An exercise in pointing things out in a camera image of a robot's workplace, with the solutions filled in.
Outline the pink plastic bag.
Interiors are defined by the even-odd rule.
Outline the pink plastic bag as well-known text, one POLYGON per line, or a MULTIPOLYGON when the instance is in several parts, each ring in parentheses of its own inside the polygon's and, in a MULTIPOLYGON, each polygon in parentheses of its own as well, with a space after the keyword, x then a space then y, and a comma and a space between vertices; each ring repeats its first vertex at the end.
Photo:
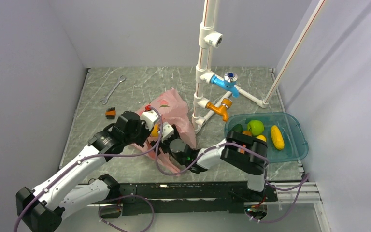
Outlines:
MULTIPOLYGON (((156 108, 162 115, 163 122, 174 124, 179 132, 180 138, 191 148, 196 148, 196 134, 194 127, 188 118, 188 104, 185 102, 176 89, 172 88, 165 91, 159 97, 146 104, 156 108)), ((147 142, 144 143, 144 147, 136 144, 132 144, 135 148, 141 152, 145 152, 151 148, 151 142, 157 140, 157 137, 149 137, 147 142)), ((171 173, 180 172, 180 169, 176 167, 172 162, 172 158, 169 158, 168 153, 163 153, 158 156, 158 164, 160 167, 165 167, 171 173)))

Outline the dark green fake avocado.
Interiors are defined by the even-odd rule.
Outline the dark green fake avocado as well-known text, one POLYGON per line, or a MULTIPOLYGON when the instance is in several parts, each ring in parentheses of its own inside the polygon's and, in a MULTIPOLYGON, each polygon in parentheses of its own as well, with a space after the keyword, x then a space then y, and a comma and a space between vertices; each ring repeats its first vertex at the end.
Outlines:
POLYGON ((242 126, 242 124, 236 124, 230 129, 230 131, 235 131, 235 132, 238 132, 238 133, 242 133, 243 132, 243 126, 242 126))

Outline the brown orange fake fruit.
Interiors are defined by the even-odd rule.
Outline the brown orange fake fruit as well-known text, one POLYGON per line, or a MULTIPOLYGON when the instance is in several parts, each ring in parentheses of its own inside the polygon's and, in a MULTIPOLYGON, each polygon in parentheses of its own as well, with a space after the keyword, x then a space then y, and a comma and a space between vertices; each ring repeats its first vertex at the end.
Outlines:
POLYGON ((253 134, 252 134, 251 131, 249 131, 249 130, 244 130, 244 131, 242 132, 242 134, 247 135, 247 136, 250 136, 250 137, 253 136, 253 134))

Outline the green fake fruit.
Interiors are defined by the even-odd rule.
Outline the green fake fruit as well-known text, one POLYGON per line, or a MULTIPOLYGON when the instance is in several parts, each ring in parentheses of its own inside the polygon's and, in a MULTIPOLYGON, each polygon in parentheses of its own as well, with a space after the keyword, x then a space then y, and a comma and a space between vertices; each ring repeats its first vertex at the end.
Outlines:
POLYGON ((259 136, 264 129, 264 124, 260 120, 254 119, 247 124, 247 130, 250 131, 253 136, 259 136))

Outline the yellow fake mango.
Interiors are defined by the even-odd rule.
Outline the yellow fake mango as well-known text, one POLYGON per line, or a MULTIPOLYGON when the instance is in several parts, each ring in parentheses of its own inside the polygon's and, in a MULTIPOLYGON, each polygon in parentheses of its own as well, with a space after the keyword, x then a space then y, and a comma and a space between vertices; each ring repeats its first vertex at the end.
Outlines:
POLYGON ((256 139, 259 139, 259 140, 261 140, 261 141, 263 141, 263 142, 267 142, 267 139, 266 139, 266 137, 264 136, 264 135, 258 135, 257 137, 256 137, 256 139))

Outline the yellow wrinkled fake fruit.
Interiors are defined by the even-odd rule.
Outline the yellow wrinkled fake fruit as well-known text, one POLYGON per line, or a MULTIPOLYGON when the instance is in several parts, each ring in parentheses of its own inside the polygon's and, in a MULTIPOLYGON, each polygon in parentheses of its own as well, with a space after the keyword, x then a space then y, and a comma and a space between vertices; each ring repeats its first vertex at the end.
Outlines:
POLYGON ((283 150, 285 147, 285 142, 282 136, 282 133, 278 126, 271 126, 271 139, 276 149, 283 150))

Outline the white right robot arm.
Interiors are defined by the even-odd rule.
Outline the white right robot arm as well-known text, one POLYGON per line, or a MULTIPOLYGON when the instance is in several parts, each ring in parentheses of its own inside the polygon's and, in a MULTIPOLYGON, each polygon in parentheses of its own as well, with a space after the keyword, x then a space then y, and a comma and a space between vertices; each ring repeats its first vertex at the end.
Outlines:
POLYGON ((226 162, 246 174, 247 195, 258 201, 266 193, 265 169, 268 145, 265 141, 231 131, 221 142, 205 149, 191 148, 174 134, 160 143, 162 151, 168 153, 186 170, 199 174, 222 162, 226 162))

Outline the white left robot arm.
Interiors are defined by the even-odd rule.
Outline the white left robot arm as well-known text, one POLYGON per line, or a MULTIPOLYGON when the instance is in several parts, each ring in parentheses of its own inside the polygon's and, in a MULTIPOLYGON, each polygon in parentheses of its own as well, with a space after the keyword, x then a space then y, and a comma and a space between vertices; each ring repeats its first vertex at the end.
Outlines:
POLYGON ((63 220, 87 205, 115 202, 120 184, 108 174, 83 188, 76 189, 76 186, 112 158, 124 157, 122 152, 126 146, 143 146, 154 126, 161 123, 161 114, 154 108, 141 114, 122 113, 115 123, 95 133, 80 153, 52 177, 16 193, 17 220, 13 231, 23 222, 33 232, 54 232, 63 220))

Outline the silver wrench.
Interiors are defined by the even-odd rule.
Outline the silver wrench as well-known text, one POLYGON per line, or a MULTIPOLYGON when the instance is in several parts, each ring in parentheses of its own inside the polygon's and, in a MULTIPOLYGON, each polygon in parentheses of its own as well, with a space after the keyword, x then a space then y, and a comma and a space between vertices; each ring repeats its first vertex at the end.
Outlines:
POLYGON ((118 88, 118 86, 124 82, 126 80, 126 77, 124 75, 121 75, 117 82, 113 85, 113 87, 109 90, 109 92, 103 97, 100 99, 99 103, 101 103, 102 105, 106 105, 109 101, 109 98, 111 97, 111 95, 114 93, 114 91, 118 88))

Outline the orange plastic faucet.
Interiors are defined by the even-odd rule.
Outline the orange plastic faucet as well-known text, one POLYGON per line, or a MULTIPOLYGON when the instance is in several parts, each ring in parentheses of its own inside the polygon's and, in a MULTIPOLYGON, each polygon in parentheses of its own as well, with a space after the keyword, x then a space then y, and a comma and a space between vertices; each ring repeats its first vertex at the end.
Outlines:
POLYGON ((224 98, 221 101, 220 106, 215 106, 211 102, 207 102, 207 104, 205 105, 205 108, 206 109, 209 109, 212 112, 214 112, 215 114, 221 116, 222 117, 222 120, 225 121, 225 122, 227 122, 228 119, 229 119, 228 109, 231 106, 232 106, 232 100, 229 99, 229 98, 224 98))

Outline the blue plastic faucet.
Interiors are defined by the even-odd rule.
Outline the blue plastic faucet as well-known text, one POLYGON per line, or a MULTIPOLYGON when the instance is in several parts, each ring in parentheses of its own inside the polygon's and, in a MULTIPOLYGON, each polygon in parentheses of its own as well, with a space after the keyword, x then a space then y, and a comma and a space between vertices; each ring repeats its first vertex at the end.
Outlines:
POLYGON ((238 75, 234 72, 226 72, 224 77, 221 78, 217 75, 213 75, 210 79, 210 83, 223 88, 226 91, 231 92, 233 97, 239 97, 239 91, 236 88, 238 75))

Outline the white slanted pole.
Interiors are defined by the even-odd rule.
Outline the white slanted pole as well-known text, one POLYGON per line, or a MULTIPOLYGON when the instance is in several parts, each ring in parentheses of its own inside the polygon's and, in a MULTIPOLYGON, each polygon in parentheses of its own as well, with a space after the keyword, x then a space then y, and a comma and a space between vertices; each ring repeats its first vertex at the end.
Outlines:
POLYGON ((283 66, 281 67, 280 71, 278 72, 278 75, 276 76, 269 92, 267 93, 266 97, 262 100, 262 103, 264 105, 269 104, 269 99, 271 98, 271 95, 276 92, 276 90, 277 90, 277 88, 278 88, 278 86, 281 82, 281 79, 284 76, 284 73, 286 72, 290 62, 292 61, 294 55, 298 51, 299 46, 301 45, 302 41, 304 40, 308 30, 312 26, 312 23, 314 22, 315 18, 317 17, 317 15, 318 15, 319 11, 321 10, 321 8, 323 7, 324 3, 325 3, 325 0, 319 0, 317 2, 317 5, 315 6, 314 10, 312 11, 312 14, 307 19, 306 24, 304 25, 300 35, 298 36, 297 40, 295 41, 295 44, 293 45, 292 49, 290 50, 289 55, 287 56, 286 60, 284 61, 283 66))

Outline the teal plastic basin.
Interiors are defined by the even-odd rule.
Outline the teal plastic basin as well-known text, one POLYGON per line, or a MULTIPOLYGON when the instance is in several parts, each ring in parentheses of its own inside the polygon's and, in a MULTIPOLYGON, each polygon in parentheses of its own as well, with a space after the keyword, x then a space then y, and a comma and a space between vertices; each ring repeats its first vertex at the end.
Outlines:
POLYGON ((242 125, 243 129, 247 129, 248 123, 252 120, 259 120, 264 125, 262 135, 264 135, 267 140, 267 158, 270 162, 298 161, 308 155, 309 146, 301 130, 300 123, 295 117, 284 112, 233 115, 225 123, 224 135, 227 135, 229 130, 237 124, 242 125), (285 144, 282 150, 278 150, 272 142, 272 126, 277 126, 282 134, 285 144))

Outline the white PVC pipe stand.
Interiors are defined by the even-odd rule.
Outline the white PVC pipe stand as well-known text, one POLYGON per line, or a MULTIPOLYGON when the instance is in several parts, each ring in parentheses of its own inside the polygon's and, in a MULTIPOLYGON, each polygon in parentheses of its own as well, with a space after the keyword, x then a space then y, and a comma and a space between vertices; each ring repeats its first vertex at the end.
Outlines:
MULTIPOLYGON (((203 87, 205 84, 217 86, 210 83, 210 79, 214 74, 223 78, 222 76, 216 74, 211 70, 213 52, 220 46, 224 37, 222 33, 216 31, 219 3, 220 1, 218 0, 204 1, 203 17, 200 23, 199 31, 199 56, 195 72, 196 87, 193 99, 192 113, 192 125, 194 127, 195 133, 198 133, 206 124, 206 122, 213 115, 215 115, 214 112, 205 108, 207 102, 211 102, 215 106, 220 106, 220 103, 224 98, 230 99, 230 97, 232 96, 231 92, 225 90, 226 93, 223 95, 223 97, 220 98, 218 102, 213 103, 212 101, 204 97, 203 94, 203 87)), ((242 89, 240 86, 235 86, 239 91, 239 95, 243 95, 250 101, 256 103, 261 108, 265 108, 267 106, 262 103, 262 100, 254 97, 253 95, 242 89)))

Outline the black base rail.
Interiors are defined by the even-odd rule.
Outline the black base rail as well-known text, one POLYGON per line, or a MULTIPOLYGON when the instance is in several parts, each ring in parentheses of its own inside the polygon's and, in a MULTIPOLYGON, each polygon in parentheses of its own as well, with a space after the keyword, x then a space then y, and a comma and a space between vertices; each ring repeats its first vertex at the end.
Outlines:
POLYGON ((100 204, 120 204, 124 216, 155 213, 216 212, 243 213, 246 206, 276 202, 276 191, 266 187, 255 193, 246 181, 122 183, 100 204))

